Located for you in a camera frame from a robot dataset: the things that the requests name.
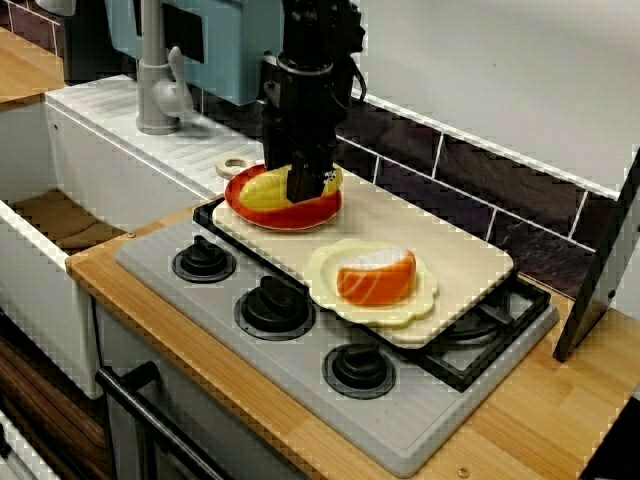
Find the toy stove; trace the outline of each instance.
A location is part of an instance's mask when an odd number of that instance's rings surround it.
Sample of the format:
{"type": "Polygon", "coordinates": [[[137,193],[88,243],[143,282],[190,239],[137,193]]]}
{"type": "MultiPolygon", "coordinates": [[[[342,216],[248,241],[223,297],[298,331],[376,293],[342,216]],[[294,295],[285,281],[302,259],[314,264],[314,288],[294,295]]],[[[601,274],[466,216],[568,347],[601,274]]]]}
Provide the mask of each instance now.
{"type": "Polygon", "coordinates": [[[218,203],[128,242],[117,262],[396,476],[412,476],[558,320],[549,295],[513,275],[423,348],[398,348],[219,231],[218,203]]]}

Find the cutting board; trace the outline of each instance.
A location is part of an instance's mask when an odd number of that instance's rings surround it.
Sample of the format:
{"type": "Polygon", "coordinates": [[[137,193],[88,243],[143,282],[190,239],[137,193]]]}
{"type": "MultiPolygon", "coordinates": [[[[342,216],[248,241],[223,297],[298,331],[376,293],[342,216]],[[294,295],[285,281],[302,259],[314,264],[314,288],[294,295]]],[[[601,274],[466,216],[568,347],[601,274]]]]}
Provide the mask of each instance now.
{"type": "Polygon", "coordinates": [[[508,254],[418,207],[344,172],[343,204],[327,223],[299,231],[277,231],[250,224],[226,202],[212,219],[225,233],[278,268],[304,282],[311,253],[345,238],[383,240],[405,247],[436,277],[439,293],[424,318],[400,328],[373,328],[391,343],[420,348],[506,279],[513,269],[508,254]]]}

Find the white wall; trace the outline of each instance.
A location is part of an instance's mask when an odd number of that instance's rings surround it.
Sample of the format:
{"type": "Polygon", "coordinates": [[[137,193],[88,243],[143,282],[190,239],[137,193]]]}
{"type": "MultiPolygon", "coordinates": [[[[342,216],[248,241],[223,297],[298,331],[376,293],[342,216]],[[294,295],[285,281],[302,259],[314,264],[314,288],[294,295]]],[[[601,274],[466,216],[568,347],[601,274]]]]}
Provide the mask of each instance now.
{"type": "Polygon", "coordinates": [[[371,94],[617,195],[640,144],[640,2],[358,3],[371,94]]]}

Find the black stove knob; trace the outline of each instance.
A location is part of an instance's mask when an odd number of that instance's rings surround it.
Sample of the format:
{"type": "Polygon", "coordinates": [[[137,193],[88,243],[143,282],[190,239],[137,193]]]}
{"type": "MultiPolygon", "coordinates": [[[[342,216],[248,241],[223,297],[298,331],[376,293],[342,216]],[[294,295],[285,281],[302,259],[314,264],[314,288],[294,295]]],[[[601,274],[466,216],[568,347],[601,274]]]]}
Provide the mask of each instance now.
{"type": "Polygon", "coordinates": [[[263,277],[242,305],[249,325],[264,332],[290,332],[304,324],[309,316],[305,296],[275,277],[263,277]]]}
{"type": "Polygon", "coordinates": [[[213,277],[228,269],[229,259],[222,248],[197,235],[193,245],[184,251],[180,266],[191,275],[213,277]]]}
{"type": "Polygon", "coordinates": [[[372,389],[387,379],[387,367],[377,344],[349,345],[333,362],[333,373],[347,387],[372,389]]]}

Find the yellow plate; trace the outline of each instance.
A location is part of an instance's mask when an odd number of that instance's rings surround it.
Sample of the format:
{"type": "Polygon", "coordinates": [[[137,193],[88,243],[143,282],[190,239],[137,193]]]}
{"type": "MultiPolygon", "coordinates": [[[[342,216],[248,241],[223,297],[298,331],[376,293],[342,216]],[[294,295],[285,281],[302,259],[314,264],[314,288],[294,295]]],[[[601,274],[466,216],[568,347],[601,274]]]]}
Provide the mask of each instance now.
{"type": "Polygon", "coordinates": [[[360,307],[347,302],[338,294],[338,267],[342,259],[394,246],[388,242],[345,239],[318,248],[311,254],[309,263],[302,273],[311,298],[321,307],[333,310],[345,320],[368,326],[399,327],[414,318],[424,317],[433,308],[434,297],[438,293],[438,282],[418,257],[413,292],[393,305],[360,307]]]}

